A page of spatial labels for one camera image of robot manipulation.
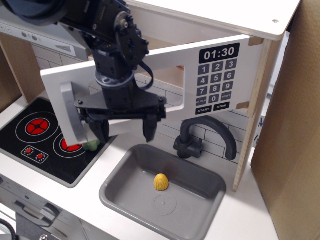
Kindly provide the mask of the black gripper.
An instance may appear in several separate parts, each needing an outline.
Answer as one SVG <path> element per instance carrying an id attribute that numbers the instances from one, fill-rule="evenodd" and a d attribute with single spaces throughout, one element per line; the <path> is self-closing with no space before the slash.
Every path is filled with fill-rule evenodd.
<path id="1" fill-rule="evenodd" d="M 107 89 L 77 98 L 74 105 L 97 139 L 106 144 L 110 137 L 110 120 L 143 120 L 147 143 L 154 140 L 157 122 L 166 118 L 163 96 L 140 89 L 135 81 L 121 89 Z"/>

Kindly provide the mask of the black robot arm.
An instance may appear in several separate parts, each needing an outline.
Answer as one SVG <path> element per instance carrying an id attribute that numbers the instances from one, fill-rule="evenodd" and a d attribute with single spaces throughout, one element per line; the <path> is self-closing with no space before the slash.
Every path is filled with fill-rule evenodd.
<path id="1" fill-rule="evenodd" d="M 122 0 L 5 0 L 3 5 L 24 22 L 36 26 L 61 23 L 78 30 L 91 50 L 95 80 L 101 93 L 76 98 L 71 82 L 60 87 L 73 144 L 86 143 L 85 125 L 102 143 L 109 140 L 111 120 L 141 119 L 147 142 L 166 117 L 164 97 L 139 87 L 135 70 L 151 69 L 143 62 L 149 42 L 142 37 Z"/>

